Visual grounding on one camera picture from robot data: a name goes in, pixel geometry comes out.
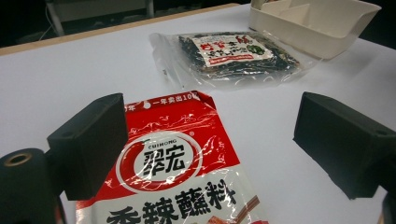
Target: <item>white tabletop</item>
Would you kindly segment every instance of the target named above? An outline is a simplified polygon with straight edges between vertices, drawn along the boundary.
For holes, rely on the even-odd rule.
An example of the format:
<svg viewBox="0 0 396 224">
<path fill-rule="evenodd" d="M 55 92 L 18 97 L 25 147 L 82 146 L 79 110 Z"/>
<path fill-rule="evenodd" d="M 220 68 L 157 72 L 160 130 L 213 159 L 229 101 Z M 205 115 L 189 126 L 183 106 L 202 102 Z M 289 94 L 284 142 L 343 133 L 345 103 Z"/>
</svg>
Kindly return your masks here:
<svg viewBox="0 0 396 224">
<path fill-rule="evenodd" d="M 158 74 L 151 33 L 248 30 L 249 5 L 162 21 L 0 56 L 0 154 L 47 150 L 47 136 L 85 105 L 122 92 L 125 103 L 176 93 Z M 358 39 L 304 77 L 270 88 L 206 91 L 270 223 L 375 224 L 385 191 L 350 201 L 293 141 L 301 95 L 333 97 L 396 130 L 396 50 Z M 64 207 L 75 222 L 74 203 Z"/>
</svg>

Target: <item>white container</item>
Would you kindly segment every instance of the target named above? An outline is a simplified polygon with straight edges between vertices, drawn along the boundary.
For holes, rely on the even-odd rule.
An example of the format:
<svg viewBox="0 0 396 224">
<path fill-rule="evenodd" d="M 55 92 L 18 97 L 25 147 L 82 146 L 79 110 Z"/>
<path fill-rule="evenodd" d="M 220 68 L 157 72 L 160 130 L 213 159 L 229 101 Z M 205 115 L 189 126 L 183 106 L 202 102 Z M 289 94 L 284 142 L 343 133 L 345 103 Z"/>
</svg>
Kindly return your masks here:
<svg viewBox="0 0 396 224">
<path fill-rule="evenodd" d="M 379 9 L 358 0 L 252 0 L 249 27 L 330 59 L 352 45 Z"/>
</svg>

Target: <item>red and white snack bag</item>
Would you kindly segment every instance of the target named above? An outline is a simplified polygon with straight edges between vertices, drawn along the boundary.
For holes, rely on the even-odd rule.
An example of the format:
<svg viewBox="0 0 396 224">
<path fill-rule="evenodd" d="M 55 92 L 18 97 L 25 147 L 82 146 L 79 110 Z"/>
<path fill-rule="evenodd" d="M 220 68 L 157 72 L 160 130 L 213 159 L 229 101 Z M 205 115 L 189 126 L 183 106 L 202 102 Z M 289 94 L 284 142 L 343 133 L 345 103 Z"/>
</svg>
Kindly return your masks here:
<svg viewBox="0 0 396 224">
<path fill-rule="evenodd" d="M 129 140 L 77 223 L 268 224 L 212 98 L 198 91 L 125 106 Z"/>
</svg>

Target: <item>seaweed snack bag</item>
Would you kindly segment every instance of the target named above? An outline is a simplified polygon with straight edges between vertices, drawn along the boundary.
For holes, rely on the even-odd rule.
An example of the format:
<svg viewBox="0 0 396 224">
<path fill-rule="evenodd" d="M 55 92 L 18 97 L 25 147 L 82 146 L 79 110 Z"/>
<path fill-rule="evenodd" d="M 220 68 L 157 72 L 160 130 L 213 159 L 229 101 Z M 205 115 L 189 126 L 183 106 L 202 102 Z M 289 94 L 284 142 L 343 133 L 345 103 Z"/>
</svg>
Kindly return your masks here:
<svg viewBox="0 0 396 224">
<path fill-rule="evenodd" d="M 198 91 L 125 106 L 129 140 L 77 223 L 268 224 L 212 98 Z"/>
<path fill-rule="evenodd" d="M 158 69 L 181 89 L 279 84 L 306 69 L 300 53 L 257 32 L 153 34 L 150 42 Z"/>
</svg>

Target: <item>dark seaweed pieces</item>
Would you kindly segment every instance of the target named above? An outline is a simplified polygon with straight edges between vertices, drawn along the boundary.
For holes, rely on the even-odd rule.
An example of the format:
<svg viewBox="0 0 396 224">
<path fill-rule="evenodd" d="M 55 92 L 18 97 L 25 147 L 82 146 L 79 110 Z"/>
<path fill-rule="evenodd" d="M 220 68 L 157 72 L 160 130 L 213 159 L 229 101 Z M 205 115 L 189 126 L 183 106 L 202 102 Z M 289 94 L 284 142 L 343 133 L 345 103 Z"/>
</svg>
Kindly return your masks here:
<svg viewBox="0 0 396 224">
<path fill-rule="evenodd" d="M 273 57 L 266 60 L 251 62 L 231 62 L 218 66 L 206 66 L 200 50 L 195 46 L 192 38 L 215 35 L 249 35 L 271 50 Z M 190 69 L 202 77 L 212 80 L 230 80 L 243 77 L 273 77 L 283 79 L 299 69 L 300 63 L 272 40 L 255 32 L 222 32 L 199 35 L 180 35 L 180 46 L 190 63 Z"/>
</svg>

